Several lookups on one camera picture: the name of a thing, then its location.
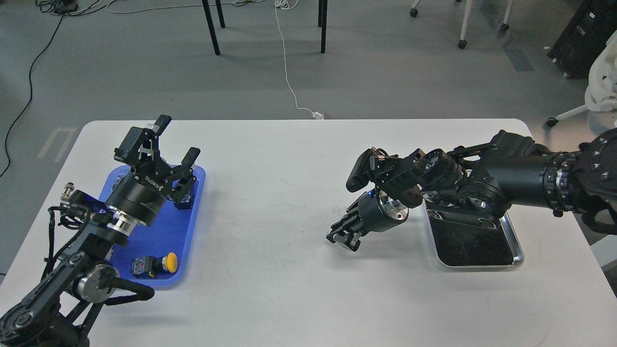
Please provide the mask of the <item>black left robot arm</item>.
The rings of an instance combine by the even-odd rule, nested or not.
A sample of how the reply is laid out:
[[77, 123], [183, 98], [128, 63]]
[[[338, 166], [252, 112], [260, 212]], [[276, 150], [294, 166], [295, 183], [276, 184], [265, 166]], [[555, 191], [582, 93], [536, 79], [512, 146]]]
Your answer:
[[167, 201], [179, 204], [197, 181], [200, 149], [190, 147], [179, 165], [167, 164], [159, 138], [172, 121], [161, 115], [132, 127], [114, 159], [130, 167], [105, 200], [65, 185], [59, 206], [49, 207], [49, 250], [40, 282], [1, 318], [3, 347], [88, 347], [88, 333], [104, 306], [147, 301], [154, 289], [122, 279], [107, 257], [126, 246], [136, 226], [151, 226]]

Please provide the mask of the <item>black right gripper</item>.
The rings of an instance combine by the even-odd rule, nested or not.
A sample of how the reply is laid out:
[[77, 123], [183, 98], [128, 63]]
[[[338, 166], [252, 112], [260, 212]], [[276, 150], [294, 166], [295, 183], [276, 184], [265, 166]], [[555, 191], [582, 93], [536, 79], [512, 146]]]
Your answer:
[[348, 208], [339, 222], [332, 224], [326, 239], [357, 251], [360, 238], [370, 232], [383, 232], [408, 219], [409, 209], [379, 189], [364, 192]]

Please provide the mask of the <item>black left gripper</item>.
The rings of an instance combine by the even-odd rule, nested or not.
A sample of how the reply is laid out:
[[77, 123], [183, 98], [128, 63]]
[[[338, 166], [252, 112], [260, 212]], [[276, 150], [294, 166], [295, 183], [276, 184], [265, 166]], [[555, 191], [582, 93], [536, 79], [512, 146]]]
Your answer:
[[171, 208], [190, 210], [196, 199], [198, 178], [193, 168], [201, 150], [190, 147], [176, 167], [137, 167], [163, 162], [159, 136], [172, 121], [161, 115], [146, 128], [131, 127], [121, 145], [114, 149], [114, 160], [129, 165], [121, 167], [106, 205], [120, 211], [142, 226], [151, 226], [160, 213], [170, 214]]

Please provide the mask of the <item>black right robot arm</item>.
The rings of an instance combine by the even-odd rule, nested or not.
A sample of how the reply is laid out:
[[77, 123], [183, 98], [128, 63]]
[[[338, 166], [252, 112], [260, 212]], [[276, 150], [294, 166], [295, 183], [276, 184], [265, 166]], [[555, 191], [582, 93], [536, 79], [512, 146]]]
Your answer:
[[599, 222], [608, 211], [616, 219], [616, 130], [608, 130], [574, 152], [553, 152], [533, 138], [500, 130], [491, 141], [445, 152], [416, 149], [401, 157], [381, 148], [363, 152], [346, 189], [364, 192], [326, 235], [351, 251], [361, 237], [407, 220], [409, 209], [425, 203], [436, 220], [496, 230], [513, 205], [546, 207], [560, 217], [581, 215], [592, 231], [615, 235], [616, 224]]

